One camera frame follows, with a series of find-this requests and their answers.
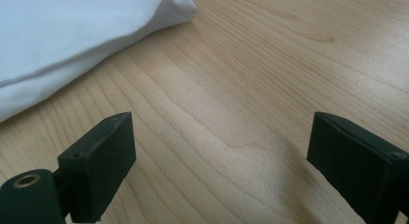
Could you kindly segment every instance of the fabric fold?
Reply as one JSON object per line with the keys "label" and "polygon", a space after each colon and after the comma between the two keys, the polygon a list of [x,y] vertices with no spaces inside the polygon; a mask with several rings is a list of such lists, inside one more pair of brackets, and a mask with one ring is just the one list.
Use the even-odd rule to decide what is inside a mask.
{"label": "fabric fold", "polygon": [[0,0],[0,122],[195,13],[191,0]]}

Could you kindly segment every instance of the white towel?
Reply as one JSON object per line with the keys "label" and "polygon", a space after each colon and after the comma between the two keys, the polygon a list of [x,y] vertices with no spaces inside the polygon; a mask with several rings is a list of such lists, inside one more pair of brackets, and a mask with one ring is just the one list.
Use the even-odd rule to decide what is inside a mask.
{"label": "white towel", "polygon": [[191,0],[0,0],[0,122],[195,13]]}

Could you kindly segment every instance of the light wood surface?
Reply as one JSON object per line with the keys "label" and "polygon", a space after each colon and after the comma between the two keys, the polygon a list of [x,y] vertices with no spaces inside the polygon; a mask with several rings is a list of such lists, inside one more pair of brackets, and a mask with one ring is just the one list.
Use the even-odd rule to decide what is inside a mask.
{"label": "light wood surface", "polygon": [[194,1],[0,124],[0,183],[132,111],[138,160],[101,223],[363,223],[305,159],[313,114],[409,151],[409,0]]}

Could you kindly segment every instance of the white cloth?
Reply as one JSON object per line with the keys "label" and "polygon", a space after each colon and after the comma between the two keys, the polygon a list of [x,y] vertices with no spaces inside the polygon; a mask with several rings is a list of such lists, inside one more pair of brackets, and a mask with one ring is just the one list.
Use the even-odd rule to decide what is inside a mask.
{"label": "white cloth", "polygon": [[0,0],[0,122],[195,13],[191,0]]}

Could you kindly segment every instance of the brass grommet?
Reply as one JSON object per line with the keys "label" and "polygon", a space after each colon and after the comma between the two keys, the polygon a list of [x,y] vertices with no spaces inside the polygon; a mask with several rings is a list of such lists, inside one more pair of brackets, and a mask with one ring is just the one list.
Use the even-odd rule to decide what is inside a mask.
{"label": "brass grommet", "polygon": [[13,186],[15,188],[24,188],[28,187],[40,180],[41,176],[38,174],[29,174],[24,177],[19,178],[14,182]]}

